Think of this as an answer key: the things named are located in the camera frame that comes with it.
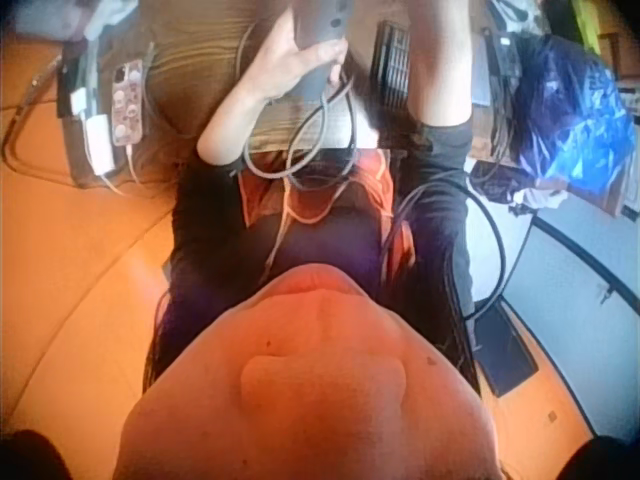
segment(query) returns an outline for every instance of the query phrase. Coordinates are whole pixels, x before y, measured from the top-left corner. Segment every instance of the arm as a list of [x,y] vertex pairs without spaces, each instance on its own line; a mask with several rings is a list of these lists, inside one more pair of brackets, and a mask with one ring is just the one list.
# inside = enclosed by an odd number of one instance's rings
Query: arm
[[471,116],[473,45],[469,0],[410,0],[409,112],[432,127]]
[[[412,0],[409,110],[417,132],[400,170],[402,196],[448,172],[465,184],[471,149],[472,43],[469,0]],[[416,265],[398,300],[403,316],[477,388],[466,326],[473,311],[466,245],[466,197],[449,185],[431,184],[409,223]]]
[[294,38],[293,11],[288,9],[202,133],[200,158],[211,165],[227,165],[238,159],[269,100],[282,97],[305,74],[326,63],[338,64],[331,73],[331,80],[337,80],[347,47],[342,39],[300,51]]

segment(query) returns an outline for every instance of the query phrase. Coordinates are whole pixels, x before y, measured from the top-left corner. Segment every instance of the black mat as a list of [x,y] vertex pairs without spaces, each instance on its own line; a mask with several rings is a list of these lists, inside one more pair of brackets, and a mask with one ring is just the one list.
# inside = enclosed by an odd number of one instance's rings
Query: black mat
[[538,371],[500,301],[477,320],[476,340],[481,348],[474,356],[496,397],[509,393]]

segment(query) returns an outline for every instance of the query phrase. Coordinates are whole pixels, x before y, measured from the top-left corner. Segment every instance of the gray controller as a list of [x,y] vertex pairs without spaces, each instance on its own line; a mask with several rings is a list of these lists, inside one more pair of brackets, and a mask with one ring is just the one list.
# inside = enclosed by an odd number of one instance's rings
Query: gray controller
[[[353,0],[294,0],[293,12],[296,44],[304,50],[345,36],[353,12]],[[320,100],[331,67],[323,65],[308,73],[290,94],[308,102]]]

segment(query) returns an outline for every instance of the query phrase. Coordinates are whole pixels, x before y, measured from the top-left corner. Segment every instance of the hand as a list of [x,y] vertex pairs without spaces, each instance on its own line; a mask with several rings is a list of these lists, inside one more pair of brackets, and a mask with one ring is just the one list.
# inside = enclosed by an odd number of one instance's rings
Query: hand
[[336,65],[331,71],[330,81],[337,84],[347,49],[345,39],[319,43],[306,50],[298,49],[293,10],[289,7],[276,21],[242,82],[248,84],[248,90],[256,93],[261,101],[268,101],[282,97],[315,68],[334,62]]

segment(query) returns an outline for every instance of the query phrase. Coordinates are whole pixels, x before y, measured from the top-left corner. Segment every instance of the wall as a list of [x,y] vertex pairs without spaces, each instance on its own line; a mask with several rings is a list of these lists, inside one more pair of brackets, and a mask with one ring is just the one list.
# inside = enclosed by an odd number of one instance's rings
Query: wall
[[550,223],[597,258],[640,296],[640,223],[614,218],[584,200],[569,195],[558,210],[543,210]]
[[640,428],[640,318],[616,294],[601,304],[607,287],[534,227],[504,296],[554,360],[596,433],[630,441]]

